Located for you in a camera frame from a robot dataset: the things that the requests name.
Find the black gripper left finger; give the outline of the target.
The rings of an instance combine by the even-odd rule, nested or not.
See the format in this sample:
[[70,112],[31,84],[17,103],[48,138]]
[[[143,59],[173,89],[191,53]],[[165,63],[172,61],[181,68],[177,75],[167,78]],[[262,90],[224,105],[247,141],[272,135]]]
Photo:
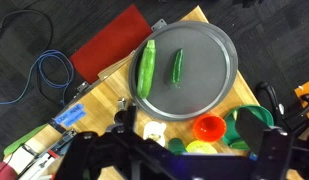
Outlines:
[[125,109],[119,110],[114,115],[114,123],[106,128],[107,132],[125,133],[126,131],[133,132],[137,118],[137,106],[135,103],[130,103]]

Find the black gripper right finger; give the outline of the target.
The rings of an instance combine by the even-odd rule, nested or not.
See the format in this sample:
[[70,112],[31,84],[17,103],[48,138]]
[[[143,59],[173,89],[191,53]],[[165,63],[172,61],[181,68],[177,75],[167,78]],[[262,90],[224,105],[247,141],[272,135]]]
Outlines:
[[248,109],[239,110],[235,129],[253,153],[259,153],[264,131],[268,128],[266,123]]

